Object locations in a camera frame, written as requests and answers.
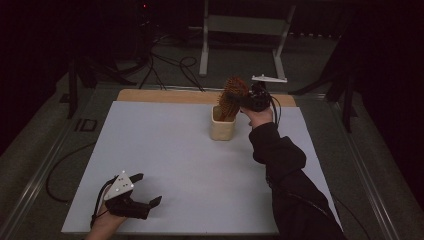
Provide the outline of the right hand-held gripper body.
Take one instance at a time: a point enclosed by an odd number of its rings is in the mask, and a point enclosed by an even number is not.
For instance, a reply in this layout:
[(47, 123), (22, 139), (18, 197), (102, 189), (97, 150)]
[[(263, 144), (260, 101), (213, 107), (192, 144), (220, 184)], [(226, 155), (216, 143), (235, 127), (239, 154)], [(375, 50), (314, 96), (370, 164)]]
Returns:
[(274, 100), (269, 91), (266, 88), (267, 83), (287, 83), (288, 80), (283, 78), (274, 78), (265, 76), (253, 76), (251, 78), (252, 85), (251, 90), (248, 94), (246, 107), (255, 112), (262, 112), (266, 108), (270, 107)]

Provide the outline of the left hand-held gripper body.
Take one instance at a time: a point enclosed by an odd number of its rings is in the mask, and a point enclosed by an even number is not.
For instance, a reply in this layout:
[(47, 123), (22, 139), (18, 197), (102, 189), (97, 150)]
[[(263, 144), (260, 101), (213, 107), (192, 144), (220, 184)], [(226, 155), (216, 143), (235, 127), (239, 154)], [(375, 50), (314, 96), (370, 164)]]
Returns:
[(135, 183), (132, 183), (129, 177), (123, 171), (107, 181), (103, 201), (113, 215), (146, 220), (151, 208), (149, 204), (136, 202), (131, 198)]

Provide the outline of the person's right hand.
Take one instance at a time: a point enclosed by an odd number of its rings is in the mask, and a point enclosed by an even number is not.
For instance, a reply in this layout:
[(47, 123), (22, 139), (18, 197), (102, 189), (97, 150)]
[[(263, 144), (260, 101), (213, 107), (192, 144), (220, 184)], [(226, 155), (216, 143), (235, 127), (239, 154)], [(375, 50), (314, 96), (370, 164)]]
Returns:
[(252, 128), (256, 128), (273, 121), (273, 111), (270, 108), (266, 108), (261, 112), (255, 112), (248, 108), (241, 107), (240, 111), (250, 119), (249, 125)]

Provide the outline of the person's left hand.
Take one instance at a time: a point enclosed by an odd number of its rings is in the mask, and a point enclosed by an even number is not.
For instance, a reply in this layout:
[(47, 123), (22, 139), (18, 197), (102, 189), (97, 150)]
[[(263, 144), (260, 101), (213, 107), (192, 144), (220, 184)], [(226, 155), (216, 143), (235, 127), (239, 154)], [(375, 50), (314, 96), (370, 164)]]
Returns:
[(126, 220), (126, 217), (111, 214), (105, 205), (105, 201), (102, 201), (92, 229), (107, 229), (115, 233)]

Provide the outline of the white table mat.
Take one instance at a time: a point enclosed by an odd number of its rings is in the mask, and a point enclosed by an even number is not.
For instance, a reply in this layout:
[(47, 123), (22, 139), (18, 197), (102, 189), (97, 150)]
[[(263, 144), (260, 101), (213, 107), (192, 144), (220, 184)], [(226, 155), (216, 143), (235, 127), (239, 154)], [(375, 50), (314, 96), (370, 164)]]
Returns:
[(252, 158), (248, 118), (229, 141), (209, 136), (211, 106), (116, 101), (112, 104), (62, 227), (89, 230), (100, 188), (126, 172), (143, 174), (132, 193), (160, 198), (125, 235), (273, 235), (277, 231), (265, 168)]

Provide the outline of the grey metal stand frame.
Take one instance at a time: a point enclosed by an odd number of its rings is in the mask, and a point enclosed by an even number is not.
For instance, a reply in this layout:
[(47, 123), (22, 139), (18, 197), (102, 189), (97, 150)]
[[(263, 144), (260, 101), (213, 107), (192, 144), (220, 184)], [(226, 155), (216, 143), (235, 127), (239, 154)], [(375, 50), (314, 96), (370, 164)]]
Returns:
[(260, 34), (280, 37), (279, 45), (272, 51), (272, 57), (274, 60), (277, 77), (272, 78), (261, 75), (253, 77), (252, 80), (286, 83), (288, 79), (285, 76), (281, 55), (289, 33), (289, 28), (291, 26), (295, 10), (296, 6), (291, 5), (289, 7), (287, 16), (283, 19), (214, 15), (209, 13), (209, 0), (204, 0), (202, 27), (203, 45), (200, 56), (199, 75), (201, 77), (205, 77), (208, 72), (208, 40), (210, 32)]

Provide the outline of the black rectangular floor bracket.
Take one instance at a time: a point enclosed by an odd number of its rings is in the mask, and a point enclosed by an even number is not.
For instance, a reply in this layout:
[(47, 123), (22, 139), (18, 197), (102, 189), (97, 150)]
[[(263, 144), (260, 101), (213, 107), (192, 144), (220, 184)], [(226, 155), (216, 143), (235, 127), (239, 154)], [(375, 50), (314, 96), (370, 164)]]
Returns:
[(79, 119), (74, 128), (75, 132), (94, 132), (97, 128), (98, 121), (95, 119)]

